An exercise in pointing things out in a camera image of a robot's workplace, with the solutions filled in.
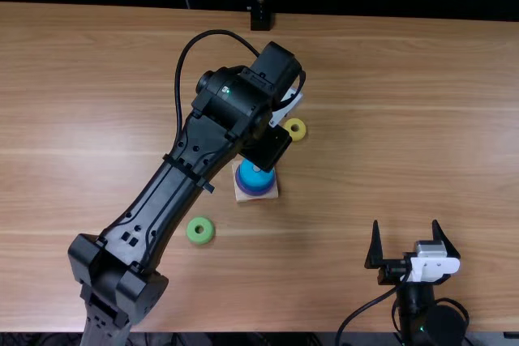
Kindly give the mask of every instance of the purple ring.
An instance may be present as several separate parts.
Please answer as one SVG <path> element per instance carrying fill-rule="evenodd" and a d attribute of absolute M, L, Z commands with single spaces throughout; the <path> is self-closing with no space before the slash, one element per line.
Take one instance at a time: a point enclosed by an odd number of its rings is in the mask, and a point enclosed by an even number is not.
<path fill-rule="evenodd" d="M 265 190 L 248 190 L 243 185 L 243 182 L 240 179 L 239 173 L 240 173 L 240 167 L 238 166 L 238 168 L 236 169 L 236 174 L 234 174 L 234 178 L 236 179 L 236 184 L 238 184 L 238 188 L 240 190 L 242 190 L 242 192 L 244 194 L 248 194 L 249 196 L 261 196 L 262 194 L 266 194 L 267 192 L 269 192 L 272 189 L 272 187 L 274 186 L 274 182 L 276 182 L 276 180 L 272 180 L 272 183 L 270 184 L 270 186 L 268 186 Z"/>

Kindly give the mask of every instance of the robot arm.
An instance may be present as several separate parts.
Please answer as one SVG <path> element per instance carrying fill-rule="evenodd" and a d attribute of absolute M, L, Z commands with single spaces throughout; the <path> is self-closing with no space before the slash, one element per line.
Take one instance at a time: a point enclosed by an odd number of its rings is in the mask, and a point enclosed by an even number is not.
<path fill-rule="evenodd" d="M 202 190 L 238 153 L 270 170 L 289 146 L 272 111 L 301 75 L 294 55 L 271 42 L 254 64 L 207 72 L 182 133 L 137 199 L 99 236 L 80 234 L 68 255 L 87 322 L 81 344 L 124 345 L 168 280 L 157 266 L 171 235 Z"/>

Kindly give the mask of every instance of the wooden table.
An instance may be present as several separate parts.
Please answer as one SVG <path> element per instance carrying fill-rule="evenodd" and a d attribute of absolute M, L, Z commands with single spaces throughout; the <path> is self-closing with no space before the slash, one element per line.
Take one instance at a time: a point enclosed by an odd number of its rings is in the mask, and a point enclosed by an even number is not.
<path fill-rule="evenodd" d="M 0 331 L 82 331 L 66 256 L 155 172 L 174 135 L 173 73 L 198 32 L 270 40 L 307 70 L 294 113 L 308 128 L 278 165 L 281 197 L 236 204 L 230 166 L 175 232 L 169 287 L 141 331 L 335 331 L 387 287 L 364 269 L 371 223 L 387 256 L 438 219 L 462 269 L 437 288 L 473 331 L 519 330 L 519 25 L 245 13 L 0 5 Z M 212 36 L 189 54 L 185 112 L 206 70 L 250 64 Z M 217 237 L 194 247 L 187 221 Z M 391 301 L 356 331 L 391 331 Z"/>

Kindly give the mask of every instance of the cable clip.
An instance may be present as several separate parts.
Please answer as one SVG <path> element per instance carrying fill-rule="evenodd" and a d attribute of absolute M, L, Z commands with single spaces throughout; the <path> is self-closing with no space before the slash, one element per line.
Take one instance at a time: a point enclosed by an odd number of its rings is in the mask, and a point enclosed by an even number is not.
<path fill-rule="evenodd" d="M 164 154 L 162 159 L 165 162 L 167 162 L 168 164 L 170 164 L 171 166 L 173 166 L 174 168 L 176 168 L 179 171 L 181 171 L 182 173 L 184 173 L 186 176 L 188 176 L 200 188 L 205 189 L 210 194 L 214 191 L 214 186 L 212 186 L 211 183 L 209 183 L 205 177 L 202 177 L 199 174 L 196 174 L 191 169 L 187 168 L 183 164 L 176 161 L 169 154 Z"/>

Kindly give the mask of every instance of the yellow ring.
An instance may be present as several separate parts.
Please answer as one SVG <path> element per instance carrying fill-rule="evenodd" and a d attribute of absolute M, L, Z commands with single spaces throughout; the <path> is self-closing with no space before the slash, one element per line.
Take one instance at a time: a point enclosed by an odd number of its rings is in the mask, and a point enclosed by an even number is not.
<path fill-rule="evenodd" d="M 286 121 L 283 127 L 289 132 L 290 137 L 292 137 L 294 142 L 305 138 L 305 135 L 307 134 L 307 127 L 301 119 L 297 119 L 296 117 Z"/>

